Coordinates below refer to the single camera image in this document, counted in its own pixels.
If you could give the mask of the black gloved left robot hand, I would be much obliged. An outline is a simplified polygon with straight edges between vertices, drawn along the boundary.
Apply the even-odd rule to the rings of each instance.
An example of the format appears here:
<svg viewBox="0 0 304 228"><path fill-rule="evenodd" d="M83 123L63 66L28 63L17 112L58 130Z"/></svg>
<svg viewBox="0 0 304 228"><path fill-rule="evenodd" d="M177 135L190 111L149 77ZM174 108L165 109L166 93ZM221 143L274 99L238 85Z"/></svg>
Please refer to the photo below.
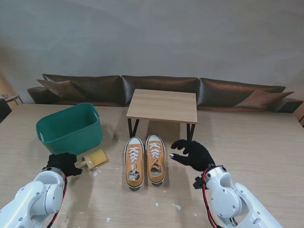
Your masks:
<svg viewBox="0 0 304 228"><path fill-rule="evenodd" d="M82 169L75 166L77 157L74 154L62 153L62 154L51 154L48 159L46 168L57 168L60 169L67 177L77 176L82 174Z"/></svg>

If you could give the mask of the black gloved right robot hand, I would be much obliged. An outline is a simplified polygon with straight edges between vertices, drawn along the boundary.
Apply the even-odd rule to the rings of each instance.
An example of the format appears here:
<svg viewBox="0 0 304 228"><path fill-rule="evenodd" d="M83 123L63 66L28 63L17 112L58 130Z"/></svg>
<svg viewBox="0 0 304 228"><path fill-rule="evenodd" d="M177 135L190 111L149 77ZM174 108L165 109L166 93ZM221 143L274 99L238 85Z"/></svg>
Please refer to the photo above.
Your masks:
<svg viewBox="0 0 304 228"><path fill-rule="evenodd" d="M183 155L171 153L170 158L178 163L190 166L196 171L203 172L207 168L216 166L209 151L197 141L180 139L171 145L172 149L182 150Z"/></svg>

